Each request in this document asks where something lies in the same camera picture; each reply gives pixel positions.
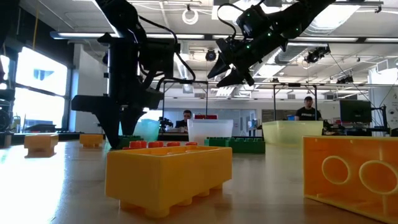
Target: translucent orange lego brick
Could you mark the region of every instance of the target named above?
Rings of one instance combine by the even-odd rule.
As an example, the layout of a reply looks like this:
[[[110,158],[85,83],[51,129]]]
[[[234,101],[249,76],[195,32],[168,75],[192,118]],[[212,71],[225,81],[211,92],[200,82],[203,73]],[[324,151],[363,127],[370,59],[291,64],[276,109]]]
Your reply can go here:
[[[54,147],[58,144],[58,134],[53,135],[26,135],[24,147],[28,157],[52,157],[55,155]]]
[[[83,147],[99,147],[104,141],[104,136],[102,134],[81,134],[80,144]]]
[[[190,205],[232,178],[230,147],[179,146],[111,151],[106,160],[105,193],[121,209],[145,208],[162,218],[173,205]]]
[[[398,138],[304,137],[304,195],[398,223]]]

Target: table surface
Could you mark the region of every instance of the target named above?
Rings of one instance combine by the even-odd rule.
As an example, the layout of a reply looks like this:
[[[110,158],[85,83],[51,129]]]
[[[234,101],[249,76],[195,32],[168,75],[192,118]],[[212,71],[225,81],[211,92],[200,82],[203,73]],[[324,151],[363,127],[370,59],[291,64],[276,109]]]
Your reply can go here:
[[[60,142],[49,159],[25,159],[23,146],[0,149],[0,223],[378,223],[303,198],[300,149],[268,146],[265,155],[234,154],[222,191],[147,219],[119,210],[104,195],[104,149]]]

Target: green lego brick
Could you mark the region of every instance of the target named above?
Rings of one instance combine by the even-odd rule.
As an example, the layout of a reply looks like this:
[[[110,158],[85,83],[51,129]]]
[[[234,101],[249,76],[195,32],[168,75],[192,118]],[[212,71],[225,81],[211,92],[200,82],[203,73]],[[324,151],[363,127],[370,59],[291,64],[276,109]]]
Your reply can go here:
[[[140,136],[119,136],[120,142],[116,149],[112,148],[111,150],[122,149],[123,147],[129,147],[131,141],[143,141]]]
[[[227,141],[229,138],[222,138],[222,137],[207,137],[205,139],[205,146],[219,146],[219,147],[226,147]]]
[[[266,153],[266,143],[262,139],[231,138],[227,143],[227,146],[232,148],[232,153]]]

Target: man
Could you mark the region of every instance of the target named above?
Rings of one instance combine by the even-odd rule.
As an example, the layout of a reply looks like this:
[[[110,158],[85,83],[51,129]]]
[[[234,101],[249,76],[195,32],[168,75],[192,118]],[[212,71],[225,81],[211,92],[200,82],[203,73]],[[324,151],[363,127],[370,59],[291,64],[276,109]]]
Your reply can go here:
[[[175,128],[188,127],[188,120],[191,119],[192,112],[190,110],[185,110],[183,115],[184,119],[182,121],[177,121],[175,123]]]
[[[304,99],[304,107],[297,110],[296,115],[294,116],[295,121],[315,121],[315,109],[312,107],[312,97],[307,96]],[[322,120],[321,113],[317,111],[317,119],[319,121]]]

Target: black t-shirt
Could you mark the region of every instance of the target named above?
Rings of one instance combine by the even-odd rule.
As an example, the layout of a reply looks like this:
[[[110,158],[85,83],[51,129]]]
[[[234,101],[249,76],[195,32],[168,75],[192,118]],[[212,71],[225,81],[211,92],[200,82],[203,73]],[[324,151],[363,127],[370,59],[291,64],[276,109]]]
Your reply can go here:
[[[317,111],[317,118],[321,118],[321,113]],[[311,108],[309,110],[305,109],[305,107],[302,107],[297,110],[296,116],[300,118],[301,121],[315,121],[315,108]]]

